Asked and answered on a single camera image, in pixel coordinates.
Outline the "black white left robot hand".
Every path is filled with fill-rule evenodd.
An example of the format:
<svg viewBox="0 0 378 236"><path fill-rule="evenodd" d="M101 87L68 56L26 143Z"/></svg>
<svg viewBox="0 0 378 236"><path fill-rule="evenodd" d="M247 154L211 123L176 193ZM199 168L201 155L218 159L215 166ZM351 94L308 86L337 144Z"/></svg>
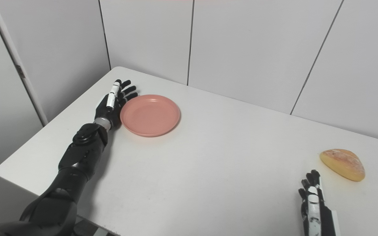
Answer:
<svg viewBox="0 0 378 236"><path fill-rule="evenodd" d="M96 108L94 123L101 125L107 131L120 125L120 112L124 105L138 96L136 86L131 80L115 80L110 92L103 97Z"/></svg>

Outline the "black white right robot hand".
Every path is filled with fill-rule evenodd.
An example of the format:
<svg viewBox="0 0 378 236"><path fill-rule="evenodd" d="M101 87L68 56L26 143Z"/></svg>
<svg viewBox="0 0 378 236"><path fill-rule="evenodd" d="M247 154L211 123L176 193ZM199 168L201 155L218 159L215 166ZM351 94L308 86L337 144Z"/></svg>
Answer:
<svg viewBox="0 0 378 236"><path fill-rule="evenodd" d="M298 190L305 236L339 236L337 214L327 207L321 185L321 175L317 170L306 173Z"/></svg>

